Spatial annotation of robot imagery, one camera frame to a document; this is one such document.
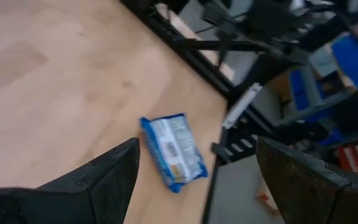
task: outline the light wood surface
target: light wood surface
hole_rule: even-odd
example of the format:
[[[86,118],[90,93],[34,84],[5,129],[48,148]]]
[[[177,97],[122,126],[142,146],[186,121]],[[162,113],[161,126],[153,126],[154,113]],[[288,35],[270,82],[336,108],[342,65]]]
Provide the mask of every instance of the light wood surface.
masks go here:
[[[38,187],[179,112],[211,170],[225,105],[118,0],[0,0],[0,187]],[[125,223],[199,223],[208,184],[170,192],[141,142]]]

